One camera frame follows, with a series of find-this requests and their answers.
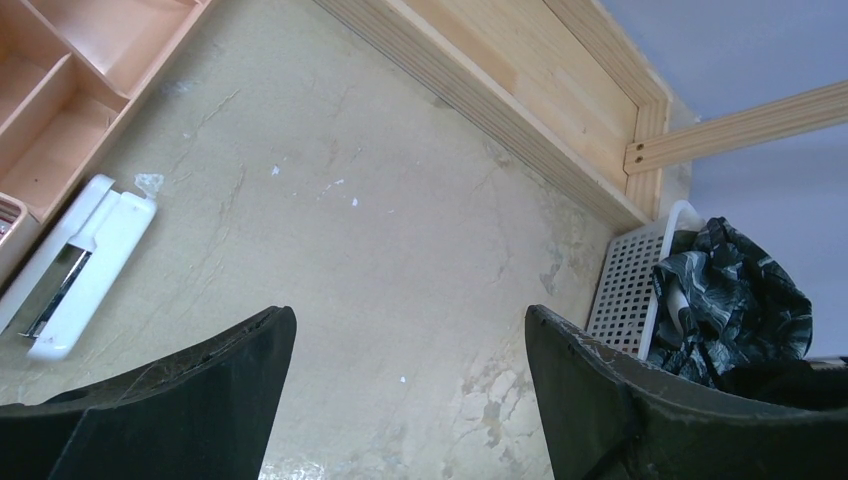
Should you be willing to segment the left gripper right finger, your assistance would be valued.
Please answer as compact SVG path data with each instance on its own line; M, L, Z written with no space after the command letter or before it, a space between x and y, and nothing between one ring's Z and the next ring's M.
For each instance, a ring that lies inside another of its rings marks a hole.
M843 479L847 407L760 402L611 348L542 305L525 345L558 479Z

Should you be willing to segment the grey camouflage shorts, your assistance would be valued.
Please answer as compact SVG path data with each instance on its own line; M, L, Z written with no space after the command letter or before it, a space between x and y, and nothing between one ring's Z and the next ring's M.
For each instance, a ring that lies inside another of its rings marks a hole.
M724 217L674 233L651 281L658 308L647 360L686 380L723 389L732 370L800 360L812 344L810 299Z

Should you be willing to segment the white stapler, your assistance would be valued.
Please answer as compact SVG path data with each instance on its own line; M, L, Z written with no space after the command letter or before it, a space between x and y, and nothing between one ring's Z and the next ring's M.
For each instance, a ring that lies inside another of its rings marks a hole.
M1 297L1 326L28 325L20 335L31 360L68 356L157 212L114 183L89 181Z

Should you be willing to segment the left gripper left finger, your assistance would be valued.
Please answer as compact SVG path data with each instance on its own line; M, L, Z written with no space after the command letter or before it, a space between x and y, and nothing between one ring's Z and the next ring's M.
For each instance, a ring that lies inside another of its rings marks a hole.
M255 479L297 332L271 306L188 348L1 409L5 479Z

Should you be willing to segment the black garment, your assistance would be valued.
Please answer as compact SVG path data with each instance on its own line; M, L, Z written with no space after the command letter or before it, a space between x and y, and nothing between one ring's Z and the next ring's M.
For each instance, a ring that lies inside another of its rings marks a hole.
M735 367L718 389L736 396L811 411L847 407L847 358L823 357Z

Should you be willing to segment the peach plastic file organizer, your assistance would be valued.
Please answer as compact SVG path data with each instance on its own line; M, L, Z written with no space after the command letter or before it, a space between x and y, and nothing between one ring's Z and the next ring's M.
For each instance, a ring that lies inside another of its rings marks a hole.
M10 276L111 148L211 9L208 1L1 5L1 236Z

